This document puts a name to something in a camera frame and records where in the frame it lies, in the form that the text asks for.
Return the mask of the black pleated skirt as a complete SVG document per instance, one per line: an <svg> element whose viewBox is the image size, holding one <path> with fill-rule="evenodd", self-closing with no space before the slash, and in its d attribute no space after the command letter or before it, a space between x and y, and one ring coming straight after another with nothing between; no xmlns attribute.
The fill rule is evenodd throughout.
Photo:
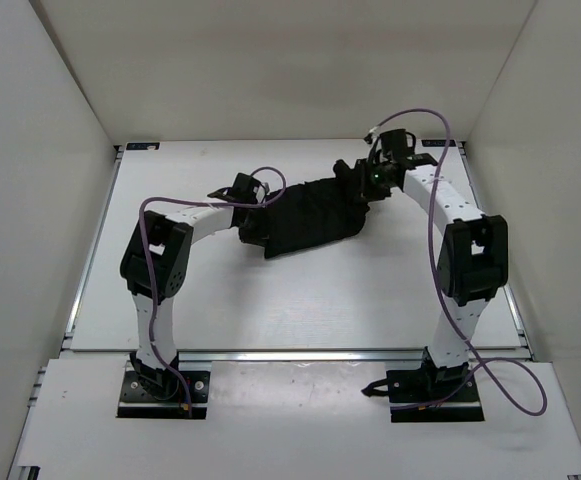
<svg viewBox="0 0 581 480"><path fill-rule="evenodd" d="M266 196L278 200L264 209L267 241L260 246L264 257L316 248L357 235L364 227L369 205L356 193L345 193L335 174L292 185Z"/></svg>

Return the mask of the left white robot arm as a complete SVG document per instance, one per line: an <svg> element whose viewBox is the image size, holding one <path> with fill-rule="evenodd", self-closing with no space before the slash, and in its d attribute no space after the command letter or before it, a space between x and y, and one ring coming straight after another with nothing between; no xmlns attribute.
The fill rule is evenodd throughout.
<svg viewBox="0 0 581 480"><path fill-rule="evenodd" d="M254 174L239 173L230 187L204 201L157 196L141 203L120 274L137 315L139 344L131 364L155 397L167 398L179 385L173 304L186 278L192 246L243 225L249 211L273 200L266 183Z"/></svg>

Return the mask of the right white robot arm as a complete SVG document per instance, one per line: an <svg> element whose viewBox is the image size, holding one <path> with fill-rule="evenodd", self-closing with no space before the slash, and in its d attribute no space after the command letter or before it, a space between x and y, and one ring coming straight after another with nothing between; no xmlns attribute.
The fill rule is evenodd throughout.
<svg viewBox="0 0 581 480"><path fill-rule="evenodd" d="M428 234L441 236L429 255L442 312L418 376L422 395L441 400L454 380L466 375L481 314L508 281L508 224L500 215L486 214L443 175L450 145L439 156L418 152L416 137L404 129L370 133L366 141L366 157L354 166L339 160L333 167L350 182L353 199L381 201L398 189L426 213Z"/></svg>

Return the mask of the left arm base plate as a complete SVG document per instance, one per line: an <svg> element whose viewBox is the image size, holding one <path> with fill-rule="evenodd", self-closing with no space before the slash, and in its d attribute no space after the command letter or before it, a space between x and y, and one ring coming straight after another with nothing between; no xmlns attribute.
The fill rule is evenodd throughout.
<svg viewBox="0 0 581 480"><path fill-rule="evenodd" d="M120 388L117 414L124 419L204 420L210 393L211 372L182 371L190 394L188 405L183 387L174 379L165 389L152 386L130 366L126 367Z"/></svg>

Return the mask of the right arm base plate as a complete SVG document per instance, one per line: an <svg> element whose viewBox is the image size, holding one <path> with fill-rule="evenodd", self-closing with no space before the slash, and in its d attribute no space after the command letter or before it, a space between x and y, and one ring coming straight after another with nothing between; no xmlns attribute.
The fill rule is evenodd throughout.
<svg viewBox="0 0 581 480"><path fill-rule="evenodd" d="M485 420L474 380L433 385L423 368L387 370L383 379L361 390L369 398L386 397L392 423L463 423Z"/></svg>

